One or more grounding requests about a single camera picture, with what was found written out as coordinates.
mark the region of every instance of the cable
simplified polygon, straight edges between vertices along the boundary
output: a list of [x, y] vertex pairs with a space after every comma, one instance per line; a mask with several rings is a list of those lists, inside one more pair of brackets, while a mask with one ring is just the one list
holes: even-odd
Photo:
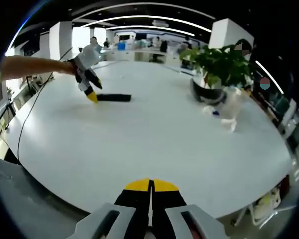
[[8, 127], [9, 127], [9, 125], [10, 125], [10, 111], [9, 111], [9, 108], [7, 109], [7, 111], [8, 111], [8, 124], [6, 125], [6, 127], [5, 127], [5, 129], [7, 130], [8, 129]]
[[[64, 55], [60, 58], [60, 60], [62, 60], [62, 58], [63, 58], [63, 57], [64, 57], [70, 50], [72, 50], [72, 47], [71, 47], [67, 52], [64, 53]], [[21, 136], [22, 136], [22, 132], [23, 132], [25, 123], [26, 123], [27, 119], [29, 118], [30, 113], [31, 113], [31, 111], [32, 111], [32, 109], [33, 109], [33, 107], [34, 107], [34, 105], [35, 105], [35, 103], [36, 103], [36, 101], [37, 101], [37, 99], [38, 99], [40, 93], [42, 92], [42, 90], [43, 90], [43, 88], [45, 87], [46, 83], [48, 83], [48, 81], [49, 81], [49, 79], [51, 78], [52, 74], [53, 74], [53, 71], [52, 71], [51, 74], [49, 75], [48, 79], [43, 83], [41, 89], [39, 90], [38, 94], [36, 95], [36, 98], [35, 98], [35, 100], [34, 100], [34, 102], [33, 102], [33, 105], [31, 106], [31, 109], [30, 109], [30, 111], [29, 111], [27, 117], [25, 118], [25, 120], [24, 120], [24, 122], [23, 122], [23, 125], [22, 125], [22, 128], [21, 128], [21, 132], [20, 132], [20, 136], [19, 136], [19, 140], [18, 140], [17, 159], [18, 159], [19, 161], [20, 161], [20, 157], [19, 157], [20, 141], [21, 141]]]
[[5, 142], [5, 144], [8, 146], [8, 148], [10, 148], [9, 144], [6, 142], [6, 140], [3, 138], [2, 136], [2, 132], [0, 133], [0, 138], [3, 140], [3, 142]]

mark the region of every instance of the plant pot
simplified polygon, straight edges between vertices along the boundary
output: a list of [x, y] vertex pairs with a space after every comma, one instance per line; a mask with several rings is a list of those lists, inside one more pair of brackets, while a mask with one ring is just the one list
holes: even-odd
[[192, 78], [190, 80], [190, 90], [199, 102], [204, 102], [208, 105], [217, 105], [226, 99], [226, 93], [222, 89], [207, 89], [201, 87]]

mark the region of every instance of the white pillar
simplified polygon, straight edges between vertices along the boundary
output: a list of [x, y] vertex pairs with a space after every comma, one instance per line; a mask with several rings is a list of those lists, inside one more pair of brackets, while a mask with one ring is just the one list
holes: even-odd
[[213, 23], [208, 46], [209, 48], [221, 48], [236, 44], [240, 39], [247, 40], [251, 46], [254, 44], [254, 37], [251, 34], [232, 20], [224, 19]]
[[113, 39], [114, 39], [114, 32], [107, 30], [106, 31], [106, 38], [108, 39], [109, 43], [113, 43]]
[[[63, 21], [50, 28], [49, 48], [50, 58], [60, 60], [60, 58], [72, 47], [72, 22]], [[72, 58], [72, 50], [63, 56], [62, 60]]]
[[94, 28], [90, 28], [90, 38], [94, 36]]
[[50, 34], [40, 36], [40, 57], [50, 59]]

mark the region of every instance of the black cable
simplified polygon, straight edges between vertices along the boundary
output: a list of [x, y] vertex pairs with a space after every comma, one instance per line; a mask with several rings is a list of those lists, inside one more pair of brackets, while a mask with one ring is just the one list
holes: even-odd
[[[71, 47], [67, 52], [64, 53], [64, 55], [60, 58], [60, 60], [62, 60], [62, 58], [63, 58], [63, 57], [64, 57], [70, 50], [72, 50], [72, 47]], [[52, 74], [53, 74], [53, 71], [52, 71], [51, 74], [49, 75], [48, 79], [43, 83], [41, 89], [39, 90], [38, 94], [36, 95], [36, 98], [35, 98], [35, 100], [34, 100], [34, 102], [33, 102], [33, 105], [32, 105], [32, 107], [31, 107], [31, 109], [30, 109], [30, 111], [29, 111], [27, 117], [25, 118], [25, 120], [24, 120], [24, 122], [23, 122], [23, 125], [22, 125], [22, 128], [21, 128], [21, 132], [20, 132], [20, 136], [19, 136], [19, 140], [18, 140], [17, 159], [18, 159], [19, 161], [20, 161], [20, 158], [19, 158], [20, 141], [21, 141], [21, 136], [22, 136], [22, 132], [23, 132], [25, 123], [26, 123], [27, 119], [29, 118], [30, 113], [31, 113], [31, 111], [32, 111], [32, 109], [33, 109], [33, 107], [34, 107], [34, 105], [35, 105], [35, 103], [36, 103], [36, 101], [37, 101], [37, 99], [38, 99], [40, 93], [42, 92], [42, 90], [43, 90], [43, 88], [45, 87], [46, 83], [47, 83], [47, 82], [49, 81], [49, 79], [51, 78]]]
[[7, 111], [8, 111], [8, 120], [7, 120], [8, 123], [6, 124], [6, 127], [5, 127], [6, 130], [8, 129], [8, 127], [10, 125], [10, 111], [9, 111], [9, 108], [7, 109]]

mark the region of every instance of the green leaves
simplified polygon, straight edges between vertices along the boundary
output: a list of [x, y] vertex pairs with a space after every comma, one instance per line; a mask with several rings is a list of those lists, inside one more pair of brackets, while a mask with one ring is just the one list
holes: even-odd
[[209, 49], [207, 45], [202, 48], [195, 47], [181, 53], [180, 59], [188, 59], [196, 69], [207, 71], [206, 81], [211, 86], [221, 80], [223, 86], [246, 84], [245, 76], [252, 78], [251, 72], [255, 70], [241, 54], [235, 50], [235, 45], [224, 46], [220, 49]]

